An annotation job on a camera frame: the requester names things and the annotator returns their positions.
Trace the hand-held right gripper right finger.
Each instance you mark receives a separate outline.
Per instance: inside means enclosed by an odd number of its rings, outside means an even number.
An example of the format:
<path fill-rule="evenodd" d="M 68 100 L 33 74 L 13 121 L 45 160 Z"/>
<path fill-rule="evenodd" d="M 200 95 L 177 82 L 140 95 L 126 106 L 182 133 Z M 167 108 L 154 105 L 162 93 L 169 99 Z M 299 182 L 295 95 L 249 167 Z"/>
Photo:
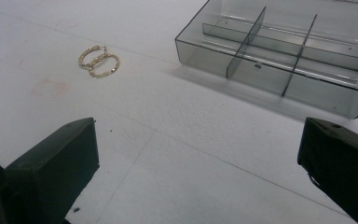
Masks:
<path fill-rule="evenodd" d="M 318 189 L 358 223 L 358 134 L 316 118 L 305 121 L 297 163 Z"/>

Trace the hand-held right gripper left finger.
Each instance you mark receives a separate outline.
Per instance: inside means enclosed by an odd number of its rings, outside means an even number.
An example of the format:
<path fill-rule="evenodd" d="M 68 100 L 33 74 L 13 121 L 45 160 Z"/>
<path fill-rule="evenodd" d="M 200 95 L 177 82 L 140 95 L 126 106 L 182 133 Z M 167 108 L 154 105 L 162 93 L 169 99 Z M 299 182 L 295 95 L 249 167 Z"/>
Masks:
<path fill-rule="evenodd" d="M 5 169 L 30 224 L 61 224 L 99 169 L 94 123 L 85 118 L 61 126 Z"/>

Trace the gold hoop earring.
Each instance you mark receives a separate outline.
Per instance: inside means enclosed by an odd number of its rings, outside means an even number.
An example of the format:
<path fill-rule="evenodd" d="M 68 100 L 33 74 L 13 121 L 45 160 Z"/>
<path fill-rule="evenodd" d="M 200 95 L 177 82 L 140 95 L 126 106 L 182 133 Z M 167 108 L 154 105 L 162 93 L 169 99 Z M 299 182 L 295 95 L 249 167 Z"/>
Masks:
<path fill-rule="evenodd" d="M 105 59 L 114 59 L 116 62 L 114 64 L 114 66 L 112 68 L 108 69 L 107 71 L 104 71 L 101 74 L 95 73 L 94 66 L 97 65 L 98 63 L 101 63 Z M 120 66 L 120 59 L 118 58 L 117 55 L 111 54 L 111 53 L 105 53 L 103 55 L 96 57 L 95 59 L 93 59 L 91 61 L 88 71 L 89 71 L 89 75 L 91 77 L 102 78 L 102 77 L 110 76 L 111 74 L 115 73 L 118 70 L 119 66 Z"/>
<path fill-rule="evenodd" d="M 84 62 L 84 59 L 91 54 L 92 52 L 100 51 L 101 54 L 92 58 L 88 63 Z M 84 68 L 91 68 L 96 63 L 100 62 L 103 59 L 103 56 L 107 54 L 106 46 L 93 46 L 85 49 L 77 59 L 78 65 Z"/>

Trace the clear grey compartment organizer box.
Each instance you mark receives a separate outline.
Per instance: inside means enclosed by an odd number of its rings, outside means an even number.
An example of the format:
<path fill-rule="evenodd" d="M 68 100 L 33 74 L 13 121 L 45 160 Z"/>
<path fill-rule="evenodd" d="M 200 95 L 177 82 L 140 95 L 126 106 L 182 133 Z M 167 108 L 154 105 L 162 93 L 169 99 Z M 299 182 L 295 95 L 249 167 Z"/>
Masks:
<path fill-rule="evenodd" d="M 358 118 L 358 0 L 207 0 L 175 45 L 184 65 Z"/>

